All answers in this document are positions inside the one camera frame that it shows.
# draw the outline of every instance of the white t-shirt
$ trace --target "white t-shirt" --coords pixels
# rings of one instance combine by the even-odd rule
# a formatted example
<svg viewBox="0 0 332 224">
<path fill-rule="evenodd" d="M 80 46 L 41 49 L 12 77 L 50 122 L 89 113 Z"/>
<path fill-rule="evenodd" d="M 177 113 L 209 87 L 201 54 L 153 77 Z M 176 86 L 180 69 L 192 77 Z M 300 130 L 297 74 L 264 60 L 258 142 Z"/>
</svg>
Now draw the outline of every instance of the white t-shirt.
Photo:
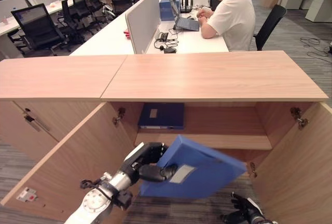
<svg viewBox="0 0 332 224">
<path fill-rule="evenodd" d="M 223 0 L 207 23 L 223 36 L 229 51 L 248 51 L 255 21 L 251 0 Z"/>
</svg>

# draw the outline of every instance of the man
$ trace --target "man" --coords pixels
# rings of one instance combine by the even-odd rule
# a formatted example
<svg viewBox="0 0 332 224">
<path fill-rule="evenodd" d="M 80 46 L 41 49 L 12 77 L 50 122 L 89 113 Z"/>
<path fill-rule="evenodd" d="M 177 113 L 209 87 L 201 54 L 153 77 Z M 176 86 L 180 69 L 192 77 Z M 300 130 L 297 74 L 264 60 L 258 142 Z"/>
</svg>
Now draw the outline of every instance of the man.
<svg viewBox="0 0 332 224">
<path fill-rule="evenodd" d="M 249 50 L 255 28 L 255 11 L 251 0 L 220 0 L 213 12 L 197 13 L 203 38 L 222 35 L 229 51 Z"/>
</svg>

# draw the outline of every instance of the cabinet top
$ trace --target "cabinet top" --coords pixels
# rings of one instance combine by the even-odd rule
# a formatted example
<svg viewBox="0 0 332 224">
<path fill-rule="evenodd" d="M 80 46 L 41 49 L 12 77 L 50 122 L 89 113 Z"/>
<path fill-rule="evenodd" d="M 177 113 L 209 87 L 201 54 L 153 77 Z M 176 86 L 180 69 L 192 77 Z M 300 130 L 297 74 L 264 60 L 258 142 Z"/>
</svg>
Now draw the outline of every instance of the cabinet top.
<svg viewBox="0 0 332 224">
<path fill-rule="evenodd" d="M 126 55 L 39 57 L 0 62 L 0 99 L 97 99 Z"/>
<path fill-rule="evenodd" d="M 129 55 L 103 101 L 324 101 L 284 51 Z"/>
</svg>

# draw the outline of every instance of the cabinet door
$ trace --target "cabinet door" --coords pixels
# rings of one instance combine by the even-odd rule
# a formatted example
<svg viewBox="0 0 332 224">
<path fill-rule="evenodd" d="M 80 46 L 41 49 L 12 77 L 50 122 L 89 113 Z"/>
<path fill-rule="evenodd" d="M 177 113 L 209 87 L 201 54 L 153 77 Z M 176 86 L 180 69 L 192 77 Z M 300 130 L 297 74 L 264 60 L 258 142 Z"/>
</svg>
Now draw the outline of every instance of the cabinet door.
<svg viewBox="0 0 332 224">
<path fill-rule="evenodd" d="M 111 103 L 100 103 L 5 196 L 1 204 L 38 216 L 66 220 L 88 192 L 80 189 L 81 180 L 96 180 L 106 171 L 114 174 L 134 148 L 127 128 L 121 122 L 117 126 L 113 124 L 112 118 L 117 115 L 117 109 Z M 126 112 L 124 118 L 129 123 L 130 118 L 138 117 Z M 25 187 L 37 191 L 37 201 L 16 200 Z M 135 187 L 130 190 L 138 192 Z M 121 223 L 125 214 L 114 207 L 111 222 L 107 223 Z"/>
<path fill-rule="evenodd" d="M 100 102 L 84 101 L 17 101 L 47 132 L 60 141 Z"/>
<path fill-rule="evenodd" d="M 282 224 L 332 223 L 332 109 L 313 104 L 270 152 L 253 178 L 266 216 Z"/>
<path fill-rule="evenodd" d="M 0 139 L 39 161 L 58 142 L 14 102 L 0 102 Z"/>
</svg>

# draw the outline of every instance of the dark blue binder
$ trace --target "dark blue binder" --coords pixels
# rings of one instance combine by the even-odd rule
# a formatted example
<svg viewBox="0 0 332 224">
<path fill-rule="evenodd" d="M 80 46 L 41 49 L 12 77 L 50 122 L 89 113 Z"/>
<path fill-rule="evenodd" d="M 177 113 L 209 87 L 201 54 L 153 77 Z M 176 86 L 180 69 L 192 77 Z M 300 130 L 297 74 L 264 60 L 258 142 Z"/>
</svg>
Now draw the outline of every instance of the dark blue binder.
<svg viewBox="0 0 332 224">
<path fill-rule="evenodd" d="M 178 174 L 162 183 L 143 182 L 141 195 L 206 198 L 246 171 L 243 162 L 181 135 L 157 163 L 160 167 L 171 164 L 178 165 Z"/>
</svg>

